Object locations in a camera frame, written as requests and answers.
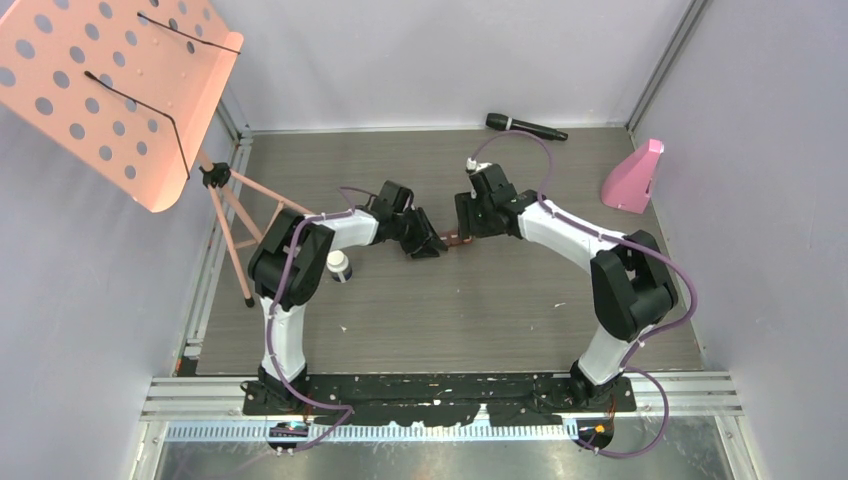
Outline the brown translucent pill container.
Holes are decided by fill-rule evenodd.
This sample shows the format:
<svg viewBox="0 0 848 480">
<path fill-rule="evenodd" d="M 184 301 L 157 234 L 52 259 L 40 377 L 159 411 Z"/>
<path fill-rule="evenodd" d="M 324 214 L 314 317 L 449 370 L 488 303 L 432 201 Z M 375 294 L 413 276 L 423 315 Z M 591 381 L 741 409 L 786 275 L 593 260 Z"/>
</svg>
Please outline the brown translucent pill container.
<svg viewBox="0 0 848 480">
<path fill-rule="evenodd" d="M 473 242 L 472 237 L 463 237 L 458 230 L 441 232 L 440 239 L 448 248 L 455 248 L 462 245 L 469 245 Z"/>
</svg>

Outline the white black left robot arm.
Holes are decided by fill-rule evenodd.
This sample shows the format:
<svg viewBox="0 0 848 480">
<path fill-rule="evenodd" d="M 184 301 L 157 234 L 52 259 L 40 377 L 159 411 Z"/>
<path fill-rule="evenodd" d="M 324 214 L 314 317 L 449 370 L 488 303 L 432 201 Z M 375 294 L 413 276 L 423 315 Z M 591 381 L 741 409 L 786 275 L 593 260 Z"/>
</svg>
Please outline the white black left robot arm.
<svg viewBox="0 0 848 480">
<path fill-rule="evenodd" d="M 362 205 L 335 213 L 282 209 L 248 264 L 262 305 L 264 354 L 257 383 L 280 412 L 298 412 L 307 398 L 303 333 L 307 303 L 331 253 L 396 242 L 411 259 L 437 258 L 447 244 L 411 189 L 393 181 Z"/>
</svg>

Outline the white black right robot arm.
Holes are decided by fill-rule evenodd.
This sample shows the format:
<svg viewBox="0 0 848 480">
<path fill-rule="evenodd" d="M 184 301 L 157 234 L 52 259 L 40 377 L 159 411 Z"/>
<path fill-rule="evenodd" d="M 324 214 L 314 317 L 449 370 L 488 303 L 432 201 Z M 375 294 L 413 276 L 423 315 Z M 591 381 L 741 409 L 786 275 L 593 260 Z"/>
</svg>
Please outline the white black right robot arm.
<svg viewBox="0 0 848 480">
<path fill-rule="evenodd" d="M 639 337 L 677 305 L 655 238 L 604 229 L 559 208 L 534 190 L 518 192 L 500 165 L 468 160 L 468 192 L 455 197 L 462 240 L 508 235 L 542 245 L 586 271 L 599 326 L 570 369 L 567 399 L 596 410 L 611 395 Z"/>
</svg>

